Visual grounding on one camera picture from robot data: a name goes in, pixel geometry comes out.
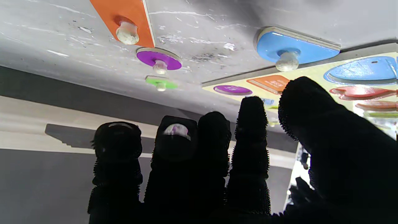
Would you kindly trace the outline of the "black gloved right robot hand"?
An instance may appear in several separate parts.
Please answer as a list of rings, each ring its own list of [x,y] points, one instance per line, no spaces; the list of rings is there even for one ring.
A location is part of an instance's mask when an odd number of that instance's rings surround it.
[[[163,117],[144,201],[141,131],[102,124],[95,150],[90,224],[393,224],[397,223],[397,142],[338,104],[317,82],[291,80],[280,97],[284,131],[310,154],[307,184],[297,178],[293,205],[271,213],[267,116],[257,96],[241,101],[235,148],[218,111],[199,121]]]

